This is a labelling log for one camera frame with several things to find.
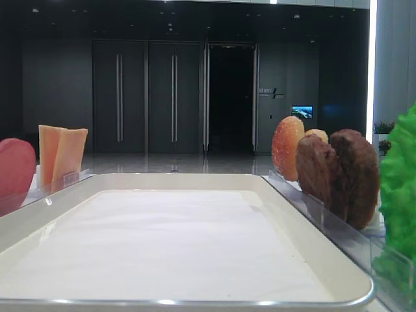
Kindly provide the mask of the white paper tray liner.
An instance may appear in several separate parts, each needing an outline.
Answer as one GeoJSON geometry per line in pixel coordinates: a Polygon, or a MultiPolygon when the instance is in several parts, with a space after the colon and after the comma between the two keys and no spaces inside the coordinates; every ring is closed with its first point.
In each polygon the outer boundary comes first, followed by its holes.
{"type": "Polygon", "coordinates": [[[1,297],[330,301],[252,191],[105,191],[1,255],[1,297]]]}

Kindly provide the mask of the white rectangular serving tray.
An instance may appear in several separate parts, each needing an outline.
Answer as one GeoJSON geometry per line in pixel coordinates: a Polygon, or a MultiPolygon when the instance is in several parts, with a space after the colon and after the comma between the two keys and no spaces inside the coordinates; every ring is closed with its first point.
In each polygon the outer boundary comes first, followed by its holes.
{"type": "Polygon", "coordinates": [[[269,181],[95,175],[1,218],[2,311],[363,311],[374,282],[269,181]]]}

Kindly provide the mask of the orange cheese slice rear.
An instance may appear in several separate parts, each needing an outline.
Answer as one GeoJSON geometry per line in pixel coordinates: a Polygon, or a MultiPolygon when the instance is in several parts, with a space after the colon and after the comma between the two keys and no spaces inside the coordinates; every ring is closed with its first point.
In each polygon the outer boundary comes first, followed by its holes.
{"type": "Polygon", "coordinates": [[[52,182],[55,159],[59,146],[60,134],[66,128],[39,125],[40,186],[52,182]]]}

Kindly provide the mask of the orange cheese slice front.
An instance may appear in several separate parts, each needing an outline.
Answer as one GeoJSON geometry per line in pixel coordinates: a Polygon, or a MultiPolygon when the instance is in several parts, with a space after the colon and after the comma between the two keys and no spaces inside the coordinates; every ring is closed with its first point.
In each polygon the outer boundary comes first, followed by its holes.
{"type": "Polygon", "coordinates": [[[88,129],[66,129],[60,131],[58,149],[53,167],[52,182],[81,171],[88,129]]]}

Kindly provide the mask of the brown meat patty right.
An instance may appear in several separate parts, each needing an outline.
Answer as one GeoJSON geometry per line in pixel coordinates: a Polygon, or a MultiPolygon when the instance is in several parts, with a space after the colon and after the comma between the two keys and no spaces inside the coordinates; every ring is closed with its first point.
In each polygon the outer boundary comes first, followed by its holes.
{"type": "Polygon", "coordinates": [[[360,132],[342,129],[330,136],[339,157],[347,194],[346,223],[364,229],[372,220],[378,203],[380,171],[371,143],[360,132]]]}

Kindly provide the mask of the small wall display screen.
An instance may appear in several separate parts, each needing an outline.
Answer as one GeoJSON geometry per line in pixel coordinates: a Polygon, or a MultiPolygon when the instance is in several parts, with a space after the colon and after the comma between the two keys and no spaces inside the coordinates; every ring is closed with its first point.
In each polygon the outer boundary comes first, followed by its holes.
{"type": "Polygon", "coordinates": [[[312,119],[313,106],[292,106],[291,115],[299,119],[312,119]]]}

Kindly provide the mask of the dark double door middle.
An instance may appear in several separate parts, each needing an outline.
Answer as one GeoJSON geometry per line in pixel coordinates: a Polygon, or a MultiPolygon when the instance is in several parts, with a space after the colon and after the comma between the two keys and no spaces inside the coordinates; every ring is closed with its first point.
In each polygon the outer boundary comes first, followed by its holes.
{"type": "Polygon", "coordinates": [[[200,151],[200,47],[149,45],[149,152],[200,151]]]}

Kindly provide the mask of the tan bun slice rear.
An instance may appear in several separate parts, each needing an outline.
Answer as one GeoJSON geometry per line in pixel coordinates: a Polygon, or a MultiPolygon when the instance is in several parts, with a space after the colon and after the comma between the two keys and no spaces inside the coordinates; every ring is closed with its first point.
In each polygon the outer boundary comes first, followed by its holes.
{"type": "Polygon", "coordinates": [[[325,131],[320,129],[310,129],[305,132],[305,136],[307,135],[317,135],[323,142],[328,143],[328,135],[325,131]]]}

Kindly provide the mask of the dark double door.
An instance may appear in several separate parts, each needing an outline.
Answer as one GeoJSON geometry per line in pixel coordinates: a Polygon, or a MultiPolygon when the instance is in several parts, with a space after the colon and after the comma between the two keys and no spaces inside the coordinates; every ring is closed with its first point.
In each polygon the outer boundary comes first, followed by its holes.
{"type": "Polygon", "coordinates": [[[145,47],[95,41],[94,151],[144,153],[145,47]]]}
{"type": "Polygon", "coordinates": [[[149,45],[149,152],[200,151],[200,47],[149,45]]]}

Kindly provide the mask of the clear acrylic rack right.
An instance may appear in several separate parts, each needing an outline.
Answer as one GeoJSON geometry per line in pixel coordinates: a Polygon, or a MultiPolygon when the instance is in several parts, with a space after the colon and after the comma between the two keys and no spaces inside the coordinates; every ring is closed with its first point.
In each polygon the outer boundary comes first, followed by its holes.
{"type": "Polygon", "coordinates": [[[272,170],[264,177],[326,238],[368,273],[376,299],[388,311],[415,311],[415,263],[385,242],[384,225],[356,230],[312,195],[306,195],[272,170]]]}

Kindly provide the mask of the green lettuce leaf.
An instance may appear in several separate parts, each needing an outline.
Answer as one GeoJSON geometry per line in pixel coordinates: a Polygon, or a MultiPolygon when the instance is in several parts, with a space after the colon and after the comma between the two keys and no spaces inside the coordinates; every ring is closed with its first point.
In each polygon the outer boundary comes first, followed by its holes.
{"type": "Polygon", "coordinates": [[[374,268],[399,292],[415,297],[415,106],[400,115],[381,163],[385,249],[374,268]]]}

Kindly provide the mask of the potted green plant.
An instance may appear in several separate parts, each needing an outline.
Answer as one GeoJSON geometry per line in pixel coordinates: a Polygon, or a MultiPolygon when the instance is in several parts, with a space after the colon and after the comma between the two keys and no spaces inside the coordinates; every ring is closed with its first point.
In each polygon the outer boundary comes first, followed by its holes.
{"type": "Polygon", "coordinates": [[[378,153],[379,157],[383,157],[391,147],[388,141],[388,135],[393,130],[395,122],[375,122],[373,127],[372,143],[378,153]]]}

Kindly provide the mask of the brown meat patty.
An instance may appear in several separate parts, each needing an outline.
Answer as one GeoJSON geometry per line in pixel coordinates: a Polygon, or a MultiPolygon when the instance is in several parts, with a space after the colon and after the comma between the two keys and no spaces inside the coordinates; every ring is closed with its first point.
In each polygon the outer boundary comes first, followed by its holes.
{"type": "Polygon", "coordinates": [[[380,171],[371,143],[360,132],[342,129],[330,136],[339,157],[347,194],[346,223],[364,229],[372,220],[378,203],[380,171]]]}
{"type": "Polygon", "coordinates": [[[296,170],[302,191],[328,209],[332,202],[331,183],[337,173],[335,150],[316,134],[304,136],[297,145],[296,170]]]}

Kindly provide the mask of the toasted bun slice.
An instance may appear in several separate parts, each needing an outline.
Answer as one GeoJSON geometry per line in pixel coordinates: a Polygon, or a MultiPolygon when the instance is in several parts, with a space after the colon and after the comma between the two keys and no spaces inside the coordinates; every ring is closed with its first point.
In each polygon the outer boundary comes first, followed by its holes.
{"type": "Polygon", "coordinates": [[[272,162],[277,173],[287,181],[296,181],[296,150],[305,135],[304,124],[295,116],[284,118],[277,126],[272,138],[272,162]]]}

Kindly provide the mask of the clear acrylic rack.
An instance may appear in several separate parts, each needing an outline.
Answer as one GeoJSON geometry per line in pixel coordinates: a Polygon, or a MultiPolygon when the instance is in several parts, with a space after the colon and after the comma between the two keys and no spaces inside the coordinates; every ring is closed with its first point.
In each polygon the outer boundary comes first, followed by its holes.
{"type": "Polygon", "coordinates": [[[33,175],[30,189],[24,199],[21,207],[28,205],[36,200],[42,199],[46,196],[50,196],[62,189],[65,189],[71,185],[74,185],[80,181],[83,181],[92,176],[89,169],[82,170],[80,172],[72,172],[64,175],[61,179],[52,182],[47,185],[41,185],[41,169],[40,165],[36,166],[36,172],[33,175]]]}
{"type": "Polygon", "coordinates": [[[264,177],[326,238],[368,273],[376,299],[388,311],[415,311],[415,263],[385,242],[384,225],[356,230],[312,195],[306,195],[272,170],[264,177]]]}

